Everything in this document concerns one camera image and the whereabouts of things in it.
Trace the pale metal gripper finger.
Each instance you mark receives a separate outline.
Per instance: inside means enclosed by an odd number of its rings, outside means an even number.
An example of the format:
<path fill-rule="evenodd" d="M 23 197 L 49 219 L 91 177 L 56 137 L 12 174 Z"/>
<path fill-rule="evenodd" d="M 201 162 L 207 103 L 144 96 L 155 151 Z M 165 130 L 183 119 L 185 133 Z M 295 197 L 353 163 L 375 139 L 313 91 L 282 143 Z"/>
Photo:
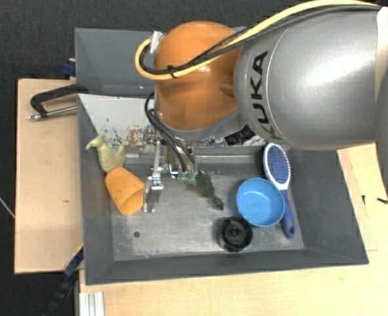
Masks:
<path fill-rule="evenodd" d="M 163 184 L 160 176 L 151 177 L 151 186 L 149 191 L 149 210 L 151 213 L 155 211 L 155 205 L 158 203 L 161 192 L 163 191 Z"/>
<path fill-rule="evenodd" d="M 142 210 L 144 213 L 153 212 L 152 177 L 150 176 L 146 179 L 146 183 L 144 186 L 144 201 L 143 201 Z"/>

